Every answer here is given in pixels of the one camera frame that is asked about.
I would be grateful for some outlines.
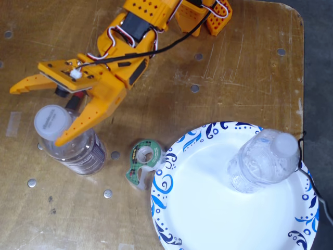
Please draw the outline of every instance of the wooden tabletop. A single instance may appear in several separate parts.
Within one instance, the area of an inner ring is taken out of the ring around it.
[[[12,96],[9,88],[38,73],[38,61],[96,53],[97,37],[123,2],[0,2],[0,30],[12,32],[0,38],[0,249],[162,249],[149,191],[125,179],[133,143],[150,138],[169,147],[187,131],[223,120],[302,131],[302,18],[283,4],[232,0],[232,20],[217,37],[203,27],[199,37],[155,57],[114,115],[96,127],[109,152],[101,172],[83,177],[51,160],[37,149],[33,119],[43,106],[67,100],[53,91]],[[173,20],[160,47],[181,36]],[[37,179],[32,189],[30,178]]]

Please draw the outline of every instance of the white paper plate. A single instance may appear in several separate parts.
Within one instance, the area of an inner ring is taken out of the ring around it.
[[[165,249],[311,248],[318,201],[302,173],[254,194],[221,183],[226,162],[261,130],[243,122],[216,122],[173,144],[151,188],[152,220]]]

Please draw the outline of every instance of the wire connector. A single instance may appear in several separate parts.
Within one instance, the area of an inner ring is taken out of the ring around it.
[[[70,72],[69,76],[77,80],[82,78],[82,72],[80,71],[80,69],[73,69]]]

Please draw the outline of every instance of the gray floor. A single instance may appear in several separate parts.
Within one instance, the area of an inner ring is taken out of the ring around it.
[[[333,212],[333,1],[270,2],[291,6],[304,20],[304,162]],[[311,249],[333,249],[333,228],[322,207],[319,214],[318,233]]]

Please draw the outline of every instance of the bottle cap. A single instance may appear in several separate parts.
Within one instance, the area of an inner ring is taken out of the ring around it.
[[[289,158],[293,156],[298,149],[297,140],[291,134],[279,134],[271,144],[272,152],[281,158]]]
[[[35,128],[44,139],[56,141],[72,124],[69,113],[58,105],[48,105],[35,116]]]

